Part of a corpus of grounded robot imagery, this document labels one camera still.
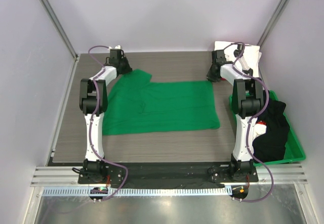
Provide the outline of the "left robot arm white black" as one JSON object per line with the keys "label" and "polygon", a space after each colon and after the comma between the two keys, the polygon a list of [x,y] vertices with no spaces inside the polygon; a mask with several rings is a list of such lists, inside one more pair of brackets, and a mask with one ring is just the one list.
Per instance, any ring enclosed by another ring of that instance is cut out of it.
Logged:
{"label": "left robot arm white black", "polygon": [[94,76],[80,81],[79,108],[87,127],[87,150],[79,172],[80,184],[102,183],[108,179],[108,163],[104,159],[102,144],[103,119],[108,108],[107,86],[119,75],[132,72],[120,45],[102,48],[109,50],[105,63],[99,62],[101,69]]}

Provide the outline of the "green t shirt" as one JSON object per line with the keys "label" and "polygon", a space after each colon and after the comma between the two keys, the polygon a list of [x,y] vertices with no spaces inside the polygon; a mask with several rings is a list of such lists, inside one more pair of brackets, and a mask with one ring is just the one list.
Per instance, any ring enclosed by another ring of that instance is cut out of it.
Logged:
{"label": "green t shirt", "polygon": [[123,75],[111,88],[104,114],[105,136],[218,129],[209,81],[153,82],[142,71]]}

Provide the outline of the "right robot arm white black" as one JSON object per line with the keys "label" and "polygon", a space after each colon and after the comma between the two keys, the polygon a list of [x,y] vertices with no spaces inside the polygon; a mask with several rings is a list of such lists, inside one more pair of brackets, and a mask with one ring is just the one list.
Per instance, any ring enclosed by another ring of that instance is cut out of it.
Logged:
{"label": "right robot arm white black", "polygon": [[253,131],[258,114],[264,108],[262,80],[253,76],[253,70],[239,70],[225,58],[224,50],[212,52],[212,65],[207,73],[210,82],[227,80],[232,85],[231,110],[236,116],[235,146],[229,166],[225,170],[214,168],[221,177],[231,182],[243,182],[255,173]]}

